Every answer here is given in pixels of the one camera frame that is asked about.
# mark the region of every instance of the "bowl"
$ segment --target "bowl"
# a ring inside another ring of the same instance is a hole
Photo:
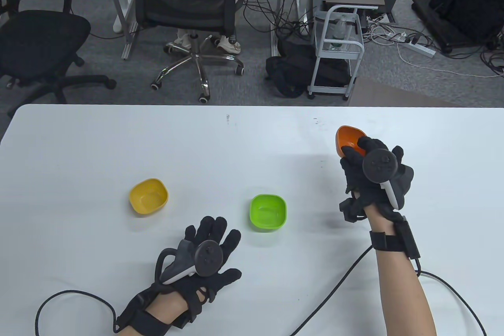
[[[250,203],[250,221],[263,230],[277,230],[287,220],[287,205],[282,197],[260,194]]]
[[[362,136],[366,136],[366,134],[355,127],[341,126],[336,132],[336,149],[338,156],[341,158],[345,157],[345,154],[341,150],[341,148],[345,146],[353,147],[358,153],[365,156],[366,151],[357,145],[357,141]]]
[[[133,209],[142,215],[151,214],[168,202],[168,190],[158,179],[149,179],[139,183],[130,192]]]

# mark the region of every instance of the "monitor stand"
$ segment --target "monitor stand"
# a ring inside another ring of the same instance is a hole
[[[411,9],[425,23],[432,36],[439,44],[443,54],[450,54],[454,48],[479,46],[459,31],[446,19],[442,19],[439,14],[429,6],[430,0],[412,0]]]

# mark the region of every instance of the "shoe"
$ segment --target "shoe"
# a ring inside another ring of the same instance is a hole
[[[229,38],[224,35],[221,36],[221,40],[217,45],[218,48],[222,48],[225,52],[229,54],[238,55],[241,52],[241,45],[235,42],[233,45],[229,43]]]
[[[177,36],[177,39],[175,39],[174,43],[188,50],[191,49],[191,40],[189,39],[189,34],[184,34],[182,38],[179,38]]]

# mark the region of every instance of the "backpack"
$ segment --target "backpack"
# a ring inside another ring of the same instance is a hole
[[[311,84],[315,69],[315,48],[279,41],[280,56],[266,60],[266,73],[286,98],[297,98]],[[321,59],[315,85],[344,87],[350,82],[348,63],[340,59]]]

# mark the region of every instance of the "green bowl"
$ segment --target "green bowl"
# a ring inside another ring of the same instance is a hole
[[[287,205],[282,197],[260,194],[250,203],[250,221],[263,230],[277,230],[287,220]]]

